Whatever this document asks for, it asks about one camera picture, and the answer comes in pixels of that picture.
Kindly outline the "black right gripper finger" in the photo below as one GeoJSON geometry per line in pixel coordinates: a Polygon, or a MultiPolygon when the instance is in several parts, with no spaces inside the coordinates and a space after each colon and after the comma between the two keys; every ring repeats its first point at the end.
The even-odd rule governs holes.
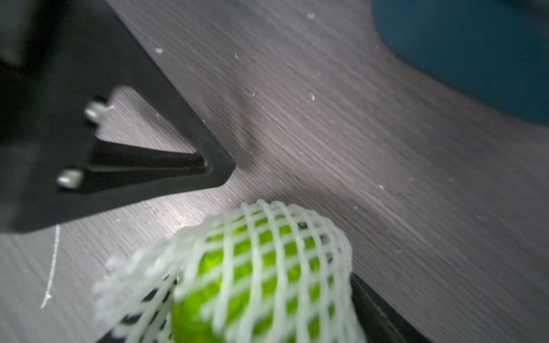
{"type": "Polygon", "coordinates": [[[431,343],[357,274],[350,278],[353,305],[368,342],[431,343]]]}

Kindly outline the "green custard apple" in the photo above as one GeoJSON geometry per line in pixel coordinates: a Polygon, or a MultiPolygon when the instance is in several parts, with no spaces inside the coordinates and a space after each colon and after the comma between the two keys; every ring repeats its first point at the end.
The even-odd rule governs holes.
{"type": "Polygon", "coordinates": [[[174,288],[173,342],[361,342],[352,247],[313,210],[244,204],[210,217],[174,288]]]}

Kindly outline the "white foam net back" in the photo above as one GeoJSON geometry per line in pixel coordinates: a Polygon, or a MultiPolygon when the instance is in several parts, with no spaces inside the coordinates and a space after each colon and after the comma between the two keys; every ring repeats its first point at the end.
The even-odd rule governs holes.
{"type": "Polygon", "coordinates": [[[96,316],[123,342],[367,339],[349,239],[296,204],[243,204],[106,266],[96,316]]]}

